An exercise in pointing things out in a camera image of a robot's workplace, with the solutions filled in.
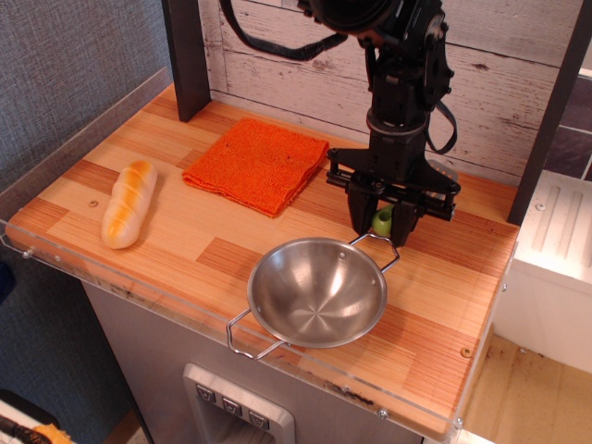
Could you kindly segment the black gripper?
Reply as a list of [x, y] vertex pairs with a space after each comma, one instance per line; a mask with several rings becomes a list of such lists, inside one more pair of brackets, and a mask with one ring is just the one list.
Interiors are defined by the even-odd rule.
[[[327, 153], [327, 181], [346, 190], [351, 226], [358, 235], [371, 228], [378, 202], [388, 202], [394, 194], [388, 187], [418, 185], [416, 178], [427, 161], [429, 141], [427, 117], [400, 126], [370, 117], [367, 124], [368, 148], [333, 148]], [[416, 203], [393, 204], [389, 238], [395, 247], [405, 245], [423, 215], [423, 208]]]

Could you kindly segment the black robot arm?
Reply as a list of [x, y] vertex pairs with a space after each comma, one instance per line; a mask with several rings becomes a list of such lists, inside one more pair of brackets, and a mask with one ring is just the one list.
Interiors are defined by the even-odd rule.
[[360, 235], [371, 230], [379, 202], [391, 206], [386, 236], [396, 247], [422, 216], [451, 219], [461, 187], [426, 160], [434, 145], [432, 112], [453, 118], [441, 102], [453, 76], [441, 2], [301, 1], [298, 7], [334, 32], [355, 37], [365, 52], [369, 145], [327, 153], [327, 180], [345, 189], [353, 229]]

